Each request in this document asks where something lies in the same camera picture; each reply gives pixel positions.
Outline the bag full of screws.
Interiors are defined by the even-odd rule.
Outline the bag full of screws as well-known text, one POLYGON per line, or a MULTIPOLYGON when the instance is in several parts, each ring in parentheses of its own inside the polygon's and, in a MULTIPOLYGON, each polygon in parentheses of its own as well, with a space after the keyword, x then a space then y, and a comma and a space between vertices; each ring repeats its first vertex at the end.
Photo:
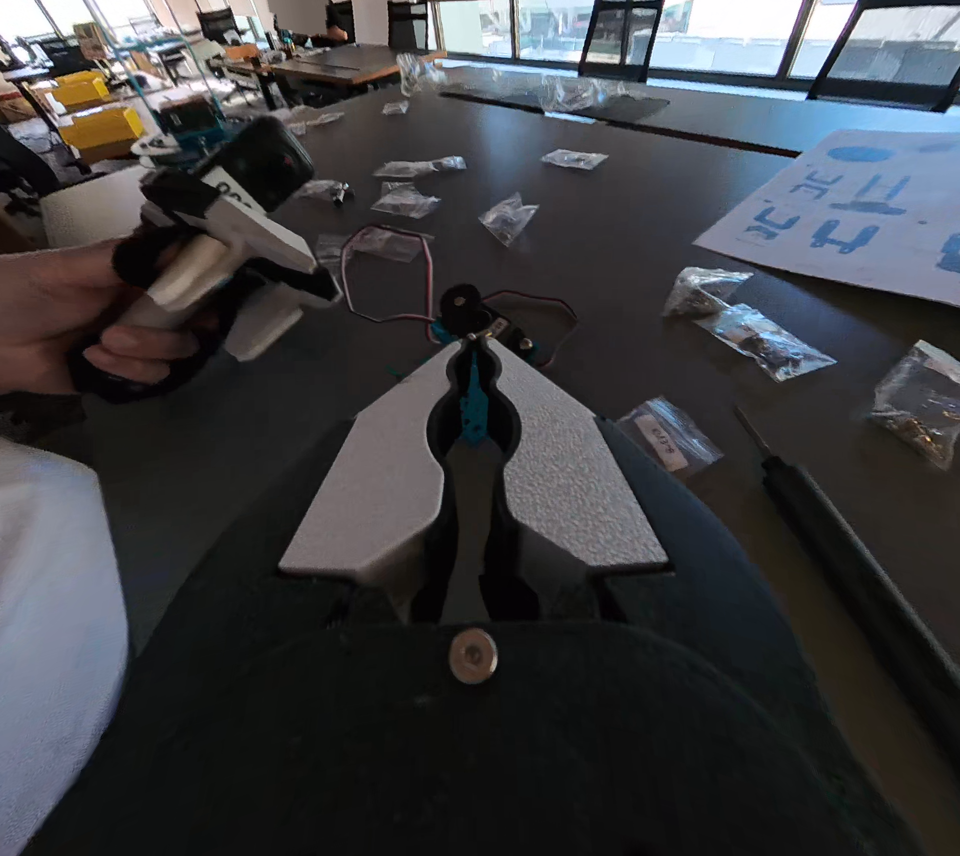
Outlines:
POLYGON ((727 300, 753 276, 752 272, 686 267, 674 280, 661 314, 664 318, 714 315, 727 307, 727 300))

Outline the yellow storage bin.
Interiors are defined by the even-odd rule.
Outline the yellow storage bin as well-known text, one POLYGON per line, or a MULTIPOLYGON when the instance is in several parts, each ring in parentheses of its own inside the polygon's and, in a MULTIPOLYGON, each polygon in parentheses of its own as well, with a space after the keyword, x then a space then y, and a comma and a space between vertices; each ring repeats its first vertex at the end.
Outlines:
POLYGON ((102 106, 111 100, 105 74, 100 70, 85 70, 54 79, 51 97, 65 111, 74 112, 93 106, 102 106))
POLYGON ((57 130, 78 159, 90 166, 128 156, 147 128, 132 106, 110 104, 74 113, 57 130))

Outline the black chair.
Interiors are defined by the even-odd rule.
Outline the black chair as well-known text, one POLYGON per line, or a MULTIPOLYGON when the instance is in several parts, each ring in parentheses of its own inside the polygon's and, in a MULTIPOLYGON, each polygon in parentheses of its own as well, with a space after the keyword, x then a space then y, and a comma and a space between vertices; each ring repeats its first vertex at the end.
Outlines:
POLYGON ((388 42, 397 52, 426 53, 429 49, 429 2, 387 2, 388 42))
POLYGON ((204 39, 223 47, 239 45, 242 42, 242 31, 231 7, 198 10, 196 15, 199 31, 204 39))
POLYGON ((645 83, 666 0, 594 0, 580 77, 645 83))
POLYGON ((945 113, 959 88, 959 0, 856 0, 807 99, 945 113))

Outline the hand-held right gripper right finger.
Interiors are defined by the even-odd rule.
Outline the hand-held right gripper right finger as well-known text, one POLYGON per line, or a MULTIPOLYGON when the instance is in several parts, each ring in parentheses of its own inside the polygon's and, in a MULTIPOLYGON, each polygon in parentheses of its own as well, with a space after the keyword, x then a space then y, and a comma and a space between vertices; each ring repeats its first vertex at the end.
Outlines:
POLYGON ((552 606, 669 559, 594 412, 498 342, 480 345, 487 427, 503 463, 480 586, 489 606, 552 606))

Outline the person's left hand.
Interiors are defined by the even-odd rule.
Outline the person's left hand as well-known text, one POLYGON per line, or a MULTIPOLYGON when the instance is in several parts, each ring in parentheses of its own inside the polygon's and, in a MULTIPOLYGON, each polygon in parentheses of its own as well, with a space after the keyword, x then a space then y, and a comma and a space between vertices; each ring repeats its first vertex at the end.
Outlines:
POLYGON ((215 312, 165 331, 112 324, 140 293, 114 272, 119 239, 82 247, 5 254, 1 259, 1 394, 77 394, 67 353, 84 353, 104 373, 153 385, 174 362, 198 354, 218 328, 215 312))

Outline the long clear screw bag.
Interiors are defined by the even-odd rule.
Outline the long clear screw bag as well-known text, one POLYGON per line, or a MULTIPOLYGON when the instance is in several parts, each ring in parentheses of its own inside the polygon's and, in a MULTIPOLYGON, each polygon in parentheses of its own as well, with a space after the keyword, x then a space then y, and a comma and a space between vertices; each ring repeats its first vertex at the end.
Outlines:
POLYGON ((747 304, 726 308, 695 323, 726 346, 752 359, 776 383, 837 364, 747 304))

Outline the clear bag of metal standoffs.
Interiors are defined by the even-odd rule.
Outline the clear bag of metal standoffs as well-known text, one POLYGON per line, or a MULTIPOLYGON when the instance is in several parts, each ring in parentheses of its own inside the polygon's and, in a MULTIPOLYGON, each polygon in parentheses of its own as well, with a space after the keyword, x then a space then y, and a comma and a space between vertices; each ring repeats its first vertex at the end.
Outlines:
POLYGON ((295 191, 293 199, 330 202, 341 207, 354 198, 354 189, 344 180, 312 179, 295 191))

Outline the black screwdriver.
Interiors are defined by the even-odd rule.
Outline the black screwdriver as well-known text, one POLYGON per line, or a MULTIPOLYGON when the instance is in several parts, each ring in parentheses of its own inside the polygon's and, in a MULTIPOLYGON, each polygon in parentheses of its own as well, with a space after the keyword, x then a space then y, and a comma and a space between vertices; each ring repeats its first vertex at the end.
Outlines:
POLYGON ((958 775, 957 663, 811 475, 775 454, 743 410, 732 409, 759 451, 763 487, 780 517, 958 775))

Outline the person's white shirt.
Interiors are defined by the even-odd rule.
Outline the person's white shirt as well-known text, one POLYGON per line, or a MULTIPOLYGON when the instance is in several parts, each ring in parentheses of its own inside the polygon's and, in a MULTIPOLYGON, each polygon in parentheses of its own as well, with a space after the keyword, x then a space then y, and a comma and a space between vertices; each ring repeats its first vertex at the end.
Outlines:
POLYGON ((96 474, 1 444, 1 853, 19 854, 114 716, 129 630, 96 474))

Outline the wooden table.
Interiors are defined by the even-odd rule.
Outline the wooden table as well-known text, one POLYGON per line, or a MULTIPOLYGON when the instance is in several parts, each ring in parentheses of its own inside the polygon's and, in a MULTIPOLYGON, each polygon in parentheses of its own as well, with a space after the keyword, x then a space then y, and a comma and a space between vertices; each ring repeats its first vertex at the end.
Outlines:
POLYGON ((382 83, 399 82, 401 53, 386 45, 353 44, 325 50, 308 50, 303 55, 269 63, 260 57, 221 59, 225 72, 253 75, 258 81, 318 84, 338 93, 356 94, 378 88, 382 83))

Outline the crumpled clear plastic wrap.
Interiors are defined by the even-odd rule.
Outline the crumpled clear plastic wrap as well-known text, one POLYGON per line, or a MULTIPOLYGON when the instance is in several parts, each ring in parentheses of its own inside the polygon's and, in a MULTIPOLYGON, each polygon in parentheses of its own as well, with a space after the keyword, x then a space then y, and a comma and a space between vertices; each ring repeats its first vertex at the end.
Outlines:
POLYGON ((476 104, 626 127, 635 127, 670 105, 668 99, 645 95, 637 84, 626 82, 488 66, 443 68, 411 53, 401 53, 396 59, 405 97, 434 93, 476 104))

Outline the dark desk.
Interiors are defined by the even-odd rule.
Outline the dark desk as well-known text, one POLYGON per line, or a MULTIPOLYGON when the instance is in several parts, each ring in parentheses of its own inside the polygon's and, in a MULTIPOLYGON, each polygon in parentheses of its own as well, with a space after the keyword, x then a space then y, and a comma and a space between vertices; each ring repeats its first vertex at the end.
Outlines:
MULTIPOLYGON (((696 248, 702 232, 788 164, 772 154, 424 96, 383 116, 386 93, 345 104, 305 140, 318 175, 355 199, 296 200, 279 219, 309 242, 376 217, 374 171, 462 155, 424 182, 438 210, 438 291, 469 282, 561 298, 579 318, 548 375, 595 412, 662 395, 724 454, 690 488, 740 539, 785 607, 846 738, 929 854, 958 854, 958 782, 837 596, 762 489, 740 406, 775 453, 805 467, 942 646, 958 658, 958 463, 940 470, 869 418, 873 387, 918 340, 958 355, 958 311, 923 300, 756 270, 741 301, 831 355, 783 384, 696 324, 662 318, 686 266, 736 266, 696 248), (591 172, 541 162, 555 149, 607 154, 591 172), (478 218, 514 192, 540 206, 510 248, 478 218)), ((308 310, 259 359, 219 355, 176 394, 140 405, 87 401, 126 595, 133 651, 214 538, 336 423, 431 354, 422 326, 308 310)))

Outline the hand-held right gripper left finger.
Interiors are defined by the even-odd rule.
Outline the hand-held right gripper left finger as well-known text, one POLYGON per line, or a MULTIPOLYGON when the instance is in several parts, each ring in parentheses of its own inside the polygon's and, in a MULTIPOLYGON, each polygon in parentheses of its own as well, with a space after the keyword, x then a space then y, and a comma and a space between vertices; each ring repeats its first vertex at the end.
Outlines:
POLYGON ((445 472, 428 420, 453 390, 443 348, 354 419, 278 569, 341 579, 410 606, 426 583, 425 543, 441 517, 445 472))

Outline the white instruction booklet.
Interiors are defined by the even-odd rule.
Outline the white instruction booklet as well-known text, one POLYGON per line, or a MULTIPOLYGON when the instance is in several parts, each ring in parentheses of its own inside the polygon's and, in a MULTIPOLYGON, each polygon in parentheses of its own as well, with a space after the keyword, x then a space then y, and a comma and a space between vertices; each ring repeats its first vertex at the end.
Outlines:
POLYGON ((788 273, 959 306, 959 135, 838 130, 697 247, 788 273))

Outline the clear screw bag white label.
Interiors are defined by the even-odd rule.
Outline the clear screw bag white label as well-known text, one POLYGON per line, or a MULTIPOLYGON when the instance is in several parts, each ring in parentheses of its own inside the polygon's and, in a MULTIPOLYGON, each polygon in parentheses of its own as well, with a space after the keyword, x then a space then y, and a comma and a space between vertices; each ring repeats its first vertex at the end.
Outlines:
POLYGON ((724 457, 685 411, 662 396, 645 400, 615 424, 679 479, 688 479, 724 457))

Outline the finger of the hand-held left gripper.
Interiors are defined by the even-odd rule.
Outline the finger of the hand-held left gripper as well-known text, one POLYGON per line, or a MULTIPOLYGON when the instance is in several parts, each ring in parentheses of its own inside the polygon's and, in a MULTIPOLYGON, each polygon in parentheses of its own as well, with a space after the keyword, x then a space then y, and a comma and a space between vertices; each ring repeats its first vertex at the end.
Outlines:
POLYGON ((231 196, 216 198, 200 214, 175 211, 186 224, 240 253, 244 260, 262 258, 285 270, 312 274, 317 261, 306 240, 231 196))
POLYGON ((334 275, 319 266, 306 272, 274 262, 246 262, 244 278, 261 287, 285 286, 296 294, 298 301, 316 308, 329 307, 343 298, 341 287, 334 275))

